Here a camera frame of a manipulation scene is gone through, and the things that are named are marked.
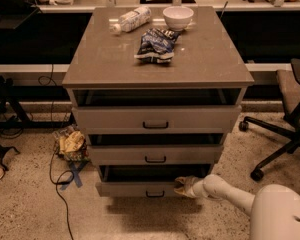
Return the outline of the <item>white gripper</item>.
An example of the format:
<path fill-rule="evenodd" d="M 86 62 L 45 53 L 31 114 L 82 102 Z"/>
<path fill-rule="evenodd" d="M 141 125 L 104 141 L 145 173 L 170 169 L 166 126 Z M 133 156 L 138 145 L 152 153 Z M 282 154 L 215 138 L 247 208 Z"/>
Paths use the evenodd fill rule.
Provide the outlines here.
<path fill-rule="evenodd" d="M 199 198 L 203 196 L 203 181 L 195 176 L 177 177 L 176 182 L 182 185 L 188 185 L 188 192 L 183 187 L 174 189 L 174 192 L 178 195 L 191 198 Z"/>

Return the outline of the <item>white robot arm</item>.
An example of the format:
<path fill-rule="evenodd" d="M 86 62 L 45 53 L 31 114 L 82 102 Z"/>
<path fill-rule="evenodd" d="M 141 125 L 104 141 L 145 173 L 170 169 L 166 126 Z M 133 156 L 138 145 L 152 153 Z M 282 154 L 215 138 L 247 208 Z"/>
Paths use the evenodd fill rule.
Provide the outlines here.
<path fill-rule="evenodd" d="M 174 191 L 189 198 L 227 200 L 250 217 L 250 240 L 300 240 L 300 195 L 290 188 L 270 184 L 256 194 L 227 183 L 220 176 L 177 177 Z"/>

